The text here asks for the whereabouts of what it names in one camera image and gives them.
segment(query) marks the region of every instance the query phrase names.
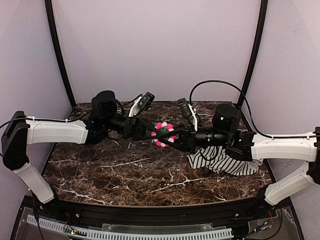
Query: marble surface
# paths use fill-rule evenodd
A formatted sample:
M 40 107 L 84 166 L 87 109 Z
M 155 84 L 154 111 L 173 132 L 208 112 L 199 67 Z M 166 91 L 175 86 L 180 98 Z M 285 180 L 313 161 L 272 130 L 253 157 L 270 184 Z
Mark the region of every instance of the marble surface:
M 202 124 L 211 126 L 219 102 L 196 102 Z M 91 108 L 78 104 L 71 119 Z M 158 101 L 143 113 L 155 121 L 181 123 L 175 102 Z M 243 122 L 240 128 L 245 129 Z M 71 202 L 115 206 L 181 206 L 232 201 L 254 197 L 270 184 L 265 165 L 250 176 L 192 169 L 187 153 L 158 147 L 149 141 L 105 139 L 97 145 L 57 143 L 44 170 L 45 180 L 60 199 Z

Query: black mounting bracket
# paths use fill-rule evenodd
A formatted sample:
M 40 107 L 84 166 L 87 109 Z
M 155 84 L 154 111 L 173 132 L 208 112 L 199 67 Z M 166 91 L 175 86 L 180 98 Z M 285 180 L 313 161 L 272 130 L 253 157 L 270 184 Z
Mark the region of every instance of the black mounting bracket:
M 16 111 L 12 120 L 25 117 L 23 111 Z M 24 164 L 29 163 L 26 154 L 28 128 L 24 119 L 12 121 L 1 137 L 3 164 L 11 171 L 20 169 Z
M 316 157 L 315 161 L 309 162 L 309 170 L 306 174 L 312 177 L 316 184 L 320 185 L 320 127 L 317 126 L 313 133 L 317 136 L 316 142 L 314 143 L 314 146 L 317 148 Z

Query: black and white striped shirt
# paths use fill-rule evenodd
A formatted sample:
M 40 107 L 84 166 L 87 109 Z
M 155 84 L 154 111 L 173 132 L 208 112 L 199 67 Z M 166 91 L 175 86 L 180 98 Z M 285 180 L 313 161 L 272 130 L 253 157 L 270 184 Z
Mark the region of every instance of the black and white striped shirt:
M 187 157 L 193 169 L 206 167 L 216 173 L 226 172 L 235 176 L 255 174 L 263 162 L 262 159 L 253 161 L 235 160 L 226 155 L 222 146 L 200 148 L 195 154 Z

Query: cable trough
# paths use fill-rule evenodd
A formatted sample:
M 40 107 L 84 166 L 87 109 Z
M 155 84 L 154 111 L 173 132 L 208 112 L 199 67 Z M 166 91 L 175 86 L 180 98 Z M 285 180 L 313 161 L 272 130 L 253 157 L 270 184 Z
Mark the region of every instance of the cable trough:
M 36 219 L 33 215 L 28 214 L 26 222 L 37 226 Z M 86 240 L 223 240 L 234 237 L 231 228 L 180 234 L 133 234 L 87 229 L 75 226 L 68 226 L 66 228 L 65 223 L 44 218 L 39 218 L 39 225 L 42 229 L 58 234 L 64 234 L 72 238 Z

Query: black frame pole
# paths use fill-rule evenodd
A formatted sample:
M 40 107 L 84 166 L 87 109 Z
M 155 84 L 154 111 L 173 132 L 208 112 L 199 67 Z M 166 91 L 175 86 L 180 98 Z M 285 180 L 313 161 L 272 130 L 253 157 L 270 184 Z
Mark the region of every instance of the black frame pole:
M 248 64 L 248 68 L 246 70 L 245 78 L 244 78 L 242 89 L 241 89 L 245 95 L 248 91 L 252 73 L 254 72 L 254 68 L 255 68 L 255 64 L 258 56 L 259 46 L 260 46 L 262 33 L 264 30 L 265 19 L 266 19 L 267 5 L 268 5 L 268 0 L 261 0 L 259 18 L 258 18 L 258 23 L 256 27 L 250 61 Z M 244 100 L 245 100 L 244 96 L 240 94 L 237 102 L 237 105 L 239 106 L 239 108 L 242 107 Z
M 75 96 L 74 96 L 72 89 L 71 89 L 71 85 L 69 82 L 65 62 L 62 57 L 62 52 L 61 52 L 57 28 L 56 28 L 54 10 L 52 7 L 52 1 L 51 0 L 44 0 L 44 3 L 45 3 L 46 16 L 48 18 L 48 24 L 49 24 L 52 43 L 53 43 L 53 48 L 54 48 L 54 52 L 55 52 L 55 57 L 56 57 L 56 60 L 57 60 L 58 66 L 59 66 L 59 70 L 60 70 L 60 74 L 62 77 L 62 81 L 64 84 L 66 94 L 69 98 L 69 102 L 70 102 L 71 106 L 74 107 L 76 105 L 76 100 L 75 100 Z

